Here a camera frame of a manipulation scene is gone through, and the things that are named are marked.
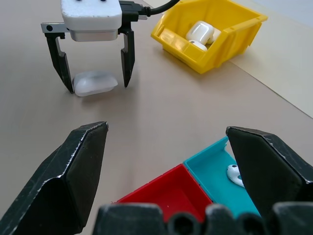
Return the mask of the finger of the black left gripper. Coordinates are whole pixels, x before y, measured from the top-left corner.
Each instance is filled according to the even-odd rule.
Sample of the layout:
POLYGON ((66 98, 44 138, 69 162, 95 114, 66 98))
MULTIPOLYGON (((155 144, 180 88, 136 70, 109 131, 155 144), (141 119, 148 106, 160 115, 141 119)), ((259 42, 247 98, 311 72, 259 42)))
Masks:
POLYGON ((128 87, 135 63, 134 32, 130 27, 121 27, 119 34, 124 35, 124 48, 121 49, 121 62, 124 87, 128 87))
POLYGON ((65 39, 65 33, 45 33, 53 67, 59 75, 62 83, 73 94, 70 70, 67 61, 67 54, 60 48, 59 39, 65 39))

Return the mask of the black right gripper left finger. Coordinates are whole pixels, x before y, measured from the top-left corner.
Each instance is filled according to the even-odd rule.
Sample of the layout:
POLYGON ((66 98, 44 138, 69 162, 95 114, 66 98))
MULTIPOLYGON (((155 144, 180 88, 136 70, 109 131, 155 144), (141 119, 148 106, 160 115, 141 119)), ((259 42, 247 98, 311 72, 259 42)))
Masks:
POLYGON ((98 189, 107 132, 105 121, 72 130, 40 164, 1 218, 0 233, 81 233, 98 189))

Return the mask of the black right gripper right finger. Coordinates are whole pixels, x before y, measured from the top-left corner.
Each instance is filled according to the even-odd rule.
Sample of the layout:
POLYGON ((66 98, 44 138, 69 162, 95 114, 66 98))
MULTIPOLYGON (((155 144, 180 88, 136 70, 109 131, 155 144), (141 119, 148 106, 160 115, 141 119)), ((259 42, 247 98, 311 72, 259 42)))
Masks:
POLYGON ((313 167, 277 135, 229 126, 226 135, 247 193, 262 217, 278 202, 313 200, 313 167))

